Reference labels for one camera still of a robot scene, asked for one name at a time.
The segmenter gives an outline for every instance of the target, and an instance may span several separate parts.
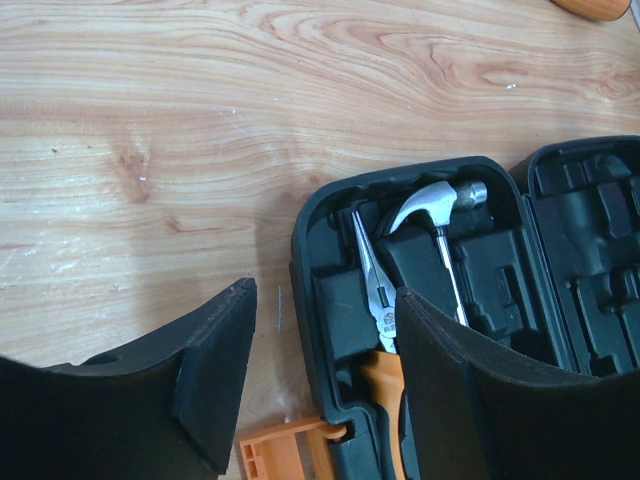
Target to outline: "orange plastic piece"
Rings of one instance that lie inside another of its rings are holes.
[[[335,480],[327,440],[347,434],[344,425],[329,425],[320,417],[265,428],[240,441],[249,480],[304,480],[296,434],[306,433],[317,480]]]
[[[400,405],[404,392],[404,375],[400,356],[374,350],[361,367],[371,386],[371,398],[389,415],[391,460],[397,480],[405,480],[402,450],[400,449]]]

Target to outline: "orange handle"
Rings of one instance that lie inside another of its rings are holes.
[[[631,0],[554,0],[570,12],[591,20],[617,20],[629,9]]]
[[[400,450],[400,405],[404,392],[400,356],[374,350],[361,370],[371,385],[373,401],[384,408],[389,415],[391,459],[396,480],[406,480]]]

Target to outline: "metal tool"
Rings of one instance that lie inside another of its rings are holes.
[[[383,234],[389,235],[395,232],[412,213],[417,211],[427,213],[433,227],[434,242],[440,253],[442,263],[451,277],[453,293],[457,302],[456,317],[458,322],[465,326],[469,326],[469,322],[453,273],[446,227],[451,222],[451,213],[454,210],[470,211],[486,201],[487,186],[482,182],[466,182],[457,188],[453,188],[448,182],[432,183],[411,195],[402,204],[391,225],[383,231]]]
[[[367,232],[362,225],[360,214],[351,214],[353,228],[356,232],[358,252],[362,263],[364,285],[367,290],[369,311],[376,321],[380,343],[386,352],[396,353],[394,339],[396,338],[396,289],[387,274],[382,270],[376,258]]]
[[[405,480],[400,448],[400,406],[404,393],[404,376],[400,357],[396,355],[396,289],[376,259],[362,225],[360,214],[351,214],[356,232],[369,312],[376,321],[380,343],[385,351],[374,350],[361,371],[371,387],[371,399],[385,409],[389,417],[389,448],[397,480]]]

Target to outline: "tool case lid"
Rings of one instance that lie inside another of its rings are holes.
[[[544,253],[563,329],[560,366],[587,375],[640,363],[640,137],[541,148],[511,170]]]

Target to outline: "wood grain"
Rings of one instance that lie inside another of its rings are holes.
[[[81,362],[251,275],[238,432],[310,415],[287,268],[309,195],[639,133],[639,51],[630,13],[545,0],[0,2],[0,352]]]

